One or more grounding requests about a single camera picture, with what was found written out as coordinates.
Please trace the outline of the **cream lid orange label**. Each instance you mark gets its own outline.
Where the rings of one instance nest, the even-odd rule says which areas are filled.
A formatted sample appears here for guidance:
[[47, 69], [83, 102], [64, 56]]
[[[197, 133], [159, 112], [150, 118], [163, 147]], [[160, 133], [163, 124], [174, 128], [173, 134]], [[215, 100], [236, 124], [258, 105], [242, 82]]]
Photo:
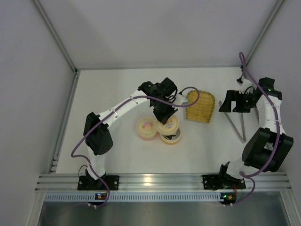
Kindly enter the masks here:
[[179, 120], [175, 115], [172, 115], [166, 122], [166, 124], [162, 124], [159, 121], [156, 121], [157, 131], [164, 136], [170, 136], [176, 134], [179, 129]]

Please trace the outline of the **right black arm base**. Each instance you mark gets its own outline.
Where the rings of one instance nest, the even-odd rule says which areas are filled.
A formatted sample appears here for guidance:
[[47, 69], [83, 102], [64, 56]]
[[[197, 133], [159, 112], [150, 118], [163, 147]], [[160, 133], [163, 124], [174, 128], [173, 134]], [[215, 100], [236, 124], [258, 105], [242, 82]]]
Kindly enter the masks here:
[[222, 190], [222, 189], [246, 189], [243, 179], [236, 179], [229, 175], [221, 176], [219, 174], [202, 175], [203, 186], [205, 190]]

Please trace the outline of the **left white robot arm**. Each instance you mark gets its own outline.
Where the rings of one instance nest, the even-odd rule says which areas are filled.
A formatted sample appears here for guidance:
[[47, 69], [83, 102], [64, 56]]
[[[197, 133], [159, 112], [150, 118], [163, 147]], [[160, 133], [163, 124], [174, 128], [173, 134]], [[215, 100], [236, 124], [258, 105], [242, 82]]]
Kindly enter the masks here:
[[171, 103], [175, 100], [177, 86], [169, 78], [161, 83], [150, 81], [142, 83], [138, 89], [123, 103], [100, 114], [90, 113], [86, 117], [84, 127], [85, 143], [88, 147], [90, 160], [86, 175], [98, 180], [105, 175], [104, 162], [106, 153], [113, 147], [111, 133], [134, 110], [153, 107], [156, 119], [166, 124], [167, 120], [177, 111]]

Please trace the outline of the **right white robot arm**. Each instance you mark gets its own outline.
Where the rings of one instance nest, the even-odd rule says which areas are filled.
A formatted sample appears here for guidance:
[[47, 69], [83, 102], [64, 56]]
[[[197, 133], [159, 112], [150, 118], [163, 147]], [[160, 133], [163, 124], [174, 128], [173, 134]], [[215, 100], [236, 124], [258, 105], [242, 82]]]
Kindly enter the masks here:
[[240, 78], [239, 90], [228, 90], [224, 102], [219, 103], [221, 113], [258, 112], [259, 127], [243, 149], [242, 157], [226, 163], [226, 174], [233, 178], [252, 177], [249, 171], [276, 172], [293, 146], [281, 122], [282, 93], [274, 89], [274, 79], [261, 78], [256, 87], [250, 80]]

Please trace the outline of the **salmon sushi roll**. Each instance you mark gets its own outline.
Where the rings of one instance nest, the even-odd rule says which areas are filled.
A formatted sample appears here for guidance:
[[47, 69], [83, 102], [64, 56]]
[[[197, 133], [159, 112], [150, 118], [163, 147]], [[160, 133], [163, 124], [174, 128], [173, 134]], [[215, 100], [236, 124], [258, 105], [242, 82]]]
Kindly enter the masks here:
[[176, 134], [175, 135], [164, 136], [164, 137], [167, 140], [176, 140], [178, 138], [178, 136]]

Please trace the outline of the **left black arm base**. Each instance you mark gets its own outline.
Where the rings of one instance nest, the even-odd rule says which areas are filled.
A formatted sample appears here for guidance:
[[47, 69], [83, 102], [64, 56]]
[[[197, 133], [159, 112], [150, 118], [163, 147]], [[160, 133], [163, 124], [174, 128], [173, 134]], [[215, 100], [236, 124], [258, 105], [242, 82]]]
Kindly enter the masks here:
[[[105, 176], [104, 182], [106, 183], [109, 190], [117, 191], [119, 189], [118, 175]], [[79, 191], [105, 191], [107, 190], [107, 187], [100, 179], [94, 180], [89, 175], [84, 175], [79, 177], [77, 189]]]

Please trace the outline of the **cream lid pink label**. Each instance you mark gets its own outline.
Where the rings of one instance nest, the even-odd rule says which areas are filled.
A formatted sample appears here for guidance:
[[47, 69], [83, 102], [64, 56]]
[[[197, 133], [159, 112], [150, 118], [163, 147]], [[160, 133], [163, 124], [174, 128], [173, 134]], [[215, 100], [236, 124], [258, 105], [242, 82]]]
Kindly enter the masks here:
[[152, 117], [143, 117], [141, 118], [136, 125], [136, 130], [137, 133], [142, 133], [142, 134], [153, 134], [158, 132], [156, 125], [155, 125], [155, 120]]

